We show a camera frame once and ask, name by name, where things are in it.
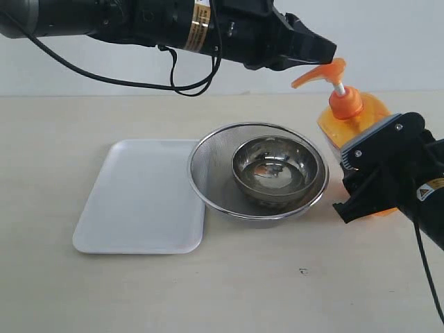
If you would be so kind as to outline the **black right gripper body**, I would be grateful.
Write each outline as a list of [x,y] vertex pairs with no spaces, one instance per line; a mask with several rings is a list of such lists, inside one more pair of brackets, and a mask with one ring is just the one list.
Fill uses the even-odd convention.
[[426,129],[417,112],[399,119],[358,146],[350,162],[357,170],[342,165],[343,184],[354,194],[396,196],[399,208],[412,208],[443,191],[443,141]]

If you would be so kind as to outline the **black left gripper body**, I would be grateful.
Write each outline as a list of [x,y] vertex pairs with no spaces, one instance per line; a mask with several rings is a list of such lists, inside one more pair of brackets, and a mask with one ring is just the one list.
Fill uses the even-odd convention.
[[283,71],[298,61],[281,54],[280,33],[292,31],[273,1],[222,1],[221,35],[225,60],[250,70],[268,68]]

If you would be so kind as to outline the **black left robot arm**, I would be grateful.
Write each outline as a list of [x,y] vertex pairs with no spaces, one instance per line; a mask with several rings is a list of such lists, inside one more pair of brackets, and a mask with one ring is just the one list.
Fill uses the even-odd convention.
[[87,35],[113,44],[170,46],[257,70],[330,63],[335,43],[272,1],[2,1],[9,38]]

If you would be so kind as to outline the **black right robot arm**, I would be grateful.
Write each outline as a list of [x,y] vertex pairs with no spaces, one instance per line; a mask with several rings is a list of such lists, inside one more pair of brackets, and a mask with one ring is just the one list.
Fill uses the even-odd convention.
[[334,209],[345,223],[396,208],[443,247],[443,140],[417,112],[382,119],[340,150],[349,193]]

